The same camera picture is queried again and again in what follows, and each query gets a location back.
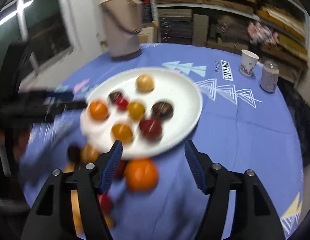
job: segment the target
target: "window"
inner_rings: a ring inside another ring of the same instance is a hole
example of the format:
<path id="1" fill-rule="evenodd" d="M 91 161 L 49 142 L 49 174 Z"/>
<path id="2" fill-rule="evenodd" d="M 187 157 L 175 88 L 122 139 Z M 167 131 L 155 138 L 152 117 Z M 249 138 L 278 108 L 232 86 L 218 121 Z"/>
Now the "window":
<path id="1" fill-rule="evenodd" d="M 70 47 L 58 0 L 24 0 L 29 39 L 39 65 Z"/>
<path id="2" fill-rule="evenodd" d="M 16 3 L 0 13 L 0 70 L 9 44 L 21 41 L 16 13 Z M 21 70 L 20 75 L 25 78 L 32 71 L 33 68 L 29 63 L 26 68 Z"/>
<path id="3" fill-rule="evenodd" d="M 30 63 L 21 70 L 22 78 L 72 49 L 59 0 L 16 0 L 2 9 L 0 69 L 9 44 L 28 40 L 34 53 Z"/>

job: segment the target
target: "white plate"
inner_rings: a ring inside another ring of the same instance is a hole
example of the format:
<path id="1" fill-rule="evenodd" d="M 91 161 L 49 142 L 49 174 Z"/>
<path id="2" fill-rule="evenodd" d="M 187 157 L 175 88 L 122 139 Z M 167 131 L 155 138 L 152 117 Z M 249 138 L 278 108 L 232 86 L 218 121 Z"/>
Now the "white plate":
<path id="1" fill-rule="evenodd" d="M 154 78 L 155 89 L 151 93 L 142 94 L 136 91 L 135 80 L 141 74 L 149 74 Z M 189 78 L 163 68 L 137 68 L 119 73 L 100 86 L 88 97 L 89 104 L 93 99 L 107 100 L 114 90 L 122 90 L 129 100 L 139 99 L 145 103 L 146 116 L 150 116 L 155 102 L 167 100 L 172 103 L 174 115 L 163 122 L 163 136 L 159 142 L 148 142 L 141 135 L 137 122 L 132 122 L 127 112 L 120 112 L 109 101 L 109 118 L 104 122 L 93 121 L 87 110 L 80 116 L 82 133 L 87 136 L 88 143 L 100 152 L 108 152 L 114 143 L 111 128 L 117 121 L 131 125 L 134 141 L 123 147 L 123 159 L 151 157 L 161 154 L 181 142 L 196 126 L 202 112 L 202 95 Z"/>

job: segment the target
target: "paper cup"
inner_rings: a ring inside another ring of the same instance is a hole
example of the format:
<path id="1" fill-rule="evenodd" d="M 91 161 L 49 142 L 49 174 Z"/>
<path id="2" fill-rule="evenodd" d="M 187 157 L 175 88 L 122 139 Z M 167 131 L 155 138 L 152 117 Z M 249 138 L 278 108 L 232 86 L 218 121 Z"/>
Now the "paper cup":
<path id="1" fill-rule="evenodd" d="M 240 73 L 250 77 L 253 74 L 253 69 L 259 60 L 259 57 L 249 50 L 242 49 L 242 63 L 240 64 Z"/>

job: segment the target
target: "window frame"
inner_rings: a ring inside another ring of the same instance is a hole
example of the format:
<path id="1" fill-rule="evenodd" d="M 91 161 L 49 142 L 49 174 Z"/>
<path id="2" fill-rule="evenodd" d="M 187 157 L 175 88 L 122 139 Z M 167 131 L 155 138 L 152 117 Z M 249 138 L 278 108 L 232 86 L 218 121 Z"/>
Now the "window frame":
<path id="1" fill-rule="evenodd" d="M 59 54 L 50 58 L 49 60 L 47 60 L 41 65 L 39 65 L 36 59 L 36 55 L 33 52 L 30 57 L 30 63 L 34 70 L 26 78 L 23 79 L 23 83 L 31 82 L 34 78 L 37 78 L 40 72 L 46 70 L 53 64 L 57 63 L 62 58 L 64 58 L 66 55 L 79 49 L 78 37 L 75 31 L 76 29 L 75 29 L 74 21 L 72 20 L 73 17 L 72 17 L 71 10 L 70 10 L 71 8 L 70 2 L 69 0 L 58 0 L 58 2 L 60 6 L 60 12 L 61 12 L 61 17 L 63 20 L 64 27 L 65 27 L 65 31 L 66 31 L 66 34 L 67 34 L 67 37 L 70 43 L 70 47 L 65 49 L 64 51 L 61 51 Z M 0 12 L 5 10 L 9 6 L 13 5 L 14 3 L 16 3 L 16 8 L 18 10 L 19 6 L 23 4 L 23 0 L 9 0 L 9 2 L 1 9 Z M 16 15 L 17 15 L 18 26 L 19 26 L 22 40 L 27 41 L 28 40 L 28 29 L 26 25 L 25 12 L 24 10 L 18 10 Z"/>

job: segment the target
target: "blue tablecloth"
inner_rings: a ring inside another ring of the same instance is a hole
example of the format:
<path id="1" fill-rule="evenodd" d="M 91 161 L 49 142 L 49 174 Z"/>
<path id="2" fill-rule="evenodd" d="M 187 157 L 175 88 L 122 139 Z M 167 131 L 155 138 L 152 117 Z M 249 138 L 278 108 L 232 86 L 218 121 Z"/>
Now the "blue tablecloth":
<path id="1" fill-rule="evenodd" d="M 188 136 L 200 152 L 209 154 L 230 171 L 253 169 L 269 193 L 281 217 L 286 236 L 296 228 L 302 200 L 303 168 L 295 126 L 279 89 L 273 94 L 259 86 L 261 71 L 252 77 L 239 72 L 241 57 L 232 53 L 174 44 L 143 44 L 140 57 L 111 62 L 105 53 L 66 80 L 60 90 L 74 89 L 85 97 L 107 78 L 137 67 L 165 67 L 198 83 L 203 110 Z M 233 81 L 223 79 L 221 60 L 229 62 Z M 63 114 L 51 125 L 34 125 L 30 144 L 20 162 L 21 181 L 30 205 L 47 176 L 67 163 L 70 143 L 85 144 L 79 129 L 79 112 Z M 125 180 L 114 182 L 109 194 L 114 201 L 113 238 L 193 239 L 207 199 L 197 189 L 180 143 L 154 158 L 159 183 L 151 193 L 126 189 Z M 228 237 L 234 214 L 234 192 L 223 237 Z"/>

